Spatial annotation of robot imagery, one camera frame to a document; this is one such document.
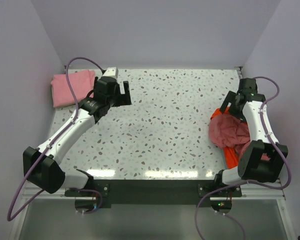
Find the dusty red t shirt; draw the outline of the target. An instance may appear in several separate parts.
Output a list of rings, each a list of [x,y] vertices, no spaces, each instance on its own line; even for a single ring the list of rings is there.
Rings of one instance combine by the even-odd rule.
[[[213,144],[220,149],[233,149],[238,157],[242,156],[251,140],[248,125],[230,114],[214,115],[210,119],[208,135]]]

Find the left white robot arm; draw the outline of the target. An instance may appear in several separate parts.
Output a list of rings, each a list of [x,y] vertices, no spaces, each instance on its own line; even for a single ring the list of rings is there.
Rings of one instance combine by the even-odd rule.
[[[27,181],[50,194],[61,188],[76,189],[82,196],[94,190],[91,175],[83,170],[73,173],[62,170],[60,164],[77,140],[104,117],[110,108],[131,105],[130,86],[123,82],[124,93],[116,78],[96,79],[91,91],[78,104],[65,124],[48,140],[36,148],[28,147],[22,155],[23,173]]]

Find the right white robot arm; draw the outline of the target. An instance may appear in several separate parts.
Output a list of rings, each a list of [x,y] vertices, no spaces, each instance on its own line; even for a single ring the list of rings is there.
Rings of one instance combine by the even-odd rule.
[[[231,188],[256,184],[272,188],[287,166],[288,147],[280,144],[268,119],[267,99],[256,78],[242,78],[210,118],[210,141],[223,150],[227,169],[220,170],[207,190],[225,196]]]

